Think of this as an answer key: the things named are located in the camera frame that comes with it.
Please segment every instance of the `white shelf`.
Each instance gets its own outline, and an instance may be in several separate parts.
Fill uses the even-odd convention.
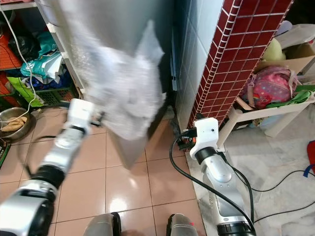
[[[30,7],[37,7],[36,2],[32,1],[32,2],[15,2],[15,3],[1,4],[1,8],[3,11],[30,8]]]

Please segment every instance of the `white cable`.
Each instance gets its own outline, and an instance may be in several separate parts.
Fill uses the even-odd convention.
[[[30,70],[30,84],[31,84],[31,88],[32,88],[33,93],[34,93],[34,98],[29,102],[28,110],[27,110],[25,113],[23,113],[23,114],[20,115],[19,117],[16,117],[15,119],[11,119],[10,121],[0,121],[0,123],[2,124],[2,123],[9,123],[9,122],[12,122],[12,121],[14,121],[14,120],[16,120],[16,119],[18,119],[18,118],[24,116],[25,114],[27,114],[27,113],[30,111],[31,103],[36,100],[36,92],[35,92],[35,89],[34,89],[33,84],[32,84],[32,68],[31,68],[30,65],[27,63],[27,61],[24,59],[24,57],[23,57],[23,55],[22,55],[22,53],[21,53],[21,51],[20,51],[19,42],[18,42],[18,40],[17,40],[17,38],[16,38],[16,36],[15,36],[15,33],[14,33],[12,27],[11,27],[11,24],[10,24],[8,18],[6,17],[4,11],[3,11],[2,8],[1,8],[1,4],[0,4],[0,11],[1,11],[1,13],[3,14],[3,16],[4,16],[4,18],[5,18],[5,21],[7,22],[8,26],[9,26],[11,32],[12,32],[12,35],[13,35],[14,40],[15,40],[15,43],[16,43],[16,47],[18,48],[19,54],[20,54],[20,56],[21,56],[23,62],[27,65],[27,68]]]

